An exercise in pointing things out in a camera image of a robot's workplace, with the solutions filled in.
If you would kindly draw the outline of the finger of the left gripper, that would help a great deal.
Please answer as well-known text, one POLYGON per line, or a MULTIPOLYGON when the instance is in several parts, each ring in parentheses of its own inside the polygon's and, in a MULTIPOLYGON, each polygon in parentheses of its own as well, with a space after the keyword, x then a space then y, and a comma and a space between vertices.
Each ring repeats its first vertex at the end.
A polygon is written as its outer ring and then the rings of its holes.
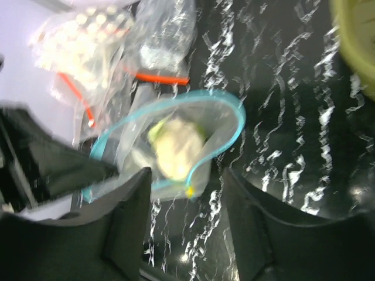
POLYGON ((1 204, 41 205, 118 174, 53 139, 25 107, 1 104, 1 204))

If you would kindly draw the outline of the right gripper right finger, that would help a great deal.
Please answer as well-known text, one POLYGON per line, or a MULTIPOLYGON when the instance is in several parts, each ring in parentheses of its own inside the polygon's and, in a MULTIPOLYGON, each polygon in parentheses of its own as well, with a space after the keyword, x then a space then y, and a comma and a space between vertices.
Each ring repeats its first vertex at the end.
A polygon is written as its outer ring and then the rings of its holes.
POLYGON ((374 210, 328 219, 305 213, 231 169, 223 197, 241 280, 373 280, 374 210))

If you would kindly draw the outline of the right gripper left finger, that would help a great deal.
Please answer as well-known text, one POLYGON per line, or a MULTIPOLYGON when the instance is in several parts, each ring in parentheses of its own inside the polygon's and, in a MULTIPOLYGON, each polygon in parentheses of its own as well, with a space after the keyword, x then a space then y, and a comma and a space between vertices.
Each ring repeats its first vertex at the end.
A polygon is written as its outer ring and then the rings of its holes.
POLYGON ((152 173, 57 220, 1 212, 2 280, 138 280, 152 173))

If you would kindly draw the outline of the white cauliflower toy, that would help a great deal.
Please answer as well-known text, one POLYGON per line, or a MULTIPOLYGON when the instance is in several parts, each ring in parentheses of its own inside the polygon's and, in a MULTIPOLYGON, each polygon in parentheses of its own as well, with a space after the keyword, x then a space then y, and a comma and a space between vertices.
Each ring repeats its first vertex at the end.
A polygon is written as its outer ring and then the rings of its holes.
POLYGON ((147 133, 156 163, 171 180, 185 180, 206 142, 199 126, 178 115, 170 115, 150 127, 147 133))

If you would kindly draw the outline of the clear blue-zipper bag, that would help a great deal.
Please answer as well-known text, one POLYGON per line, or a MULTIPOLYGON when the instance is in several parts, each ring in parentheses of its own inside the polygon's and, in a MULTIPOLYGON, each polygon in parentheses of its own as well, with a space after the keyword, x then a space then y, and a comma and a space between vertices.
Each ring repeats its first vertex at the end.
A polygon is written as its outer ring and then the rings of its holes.
POLYGON ((101 134, 91 157, 114 164, 119 175, 83 190, 92 202, 141 169, 152 172, 151 198, 195 198, 205 190, 212 160, 229 149, 246 121, 243 103, 222 90, 175 97, 136 95, 129 114, 101 134))

